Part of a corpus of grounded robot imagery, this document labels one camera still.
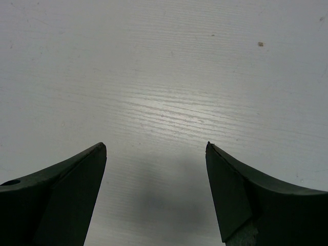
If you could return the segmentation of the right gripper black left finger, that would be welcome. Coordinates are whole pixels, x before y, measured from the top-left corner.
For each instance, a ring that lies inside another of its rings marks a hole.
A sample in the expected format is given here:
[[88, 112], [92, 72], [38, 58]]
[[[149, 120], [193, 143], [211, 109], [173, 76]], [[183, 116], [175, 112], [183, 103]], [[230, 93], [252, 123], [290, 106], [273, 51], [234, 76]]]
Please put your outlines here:
[[106, 161], [100, 142], [1, 184], [1, 245], [84, 245]]

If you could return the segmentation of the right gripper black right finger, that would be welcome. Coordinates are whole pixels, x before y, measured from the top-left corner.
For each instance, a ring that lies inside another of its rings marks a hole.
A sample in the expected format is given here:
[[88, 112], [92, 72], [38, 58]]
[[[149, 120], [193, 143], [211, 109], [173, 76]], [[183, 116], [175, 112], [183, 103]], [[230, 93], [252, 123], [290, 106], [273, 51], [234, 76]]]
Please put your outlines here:
[[206, 167], [225, 245], [327, 245], [327, 192], [258, 171], [212, 143]]

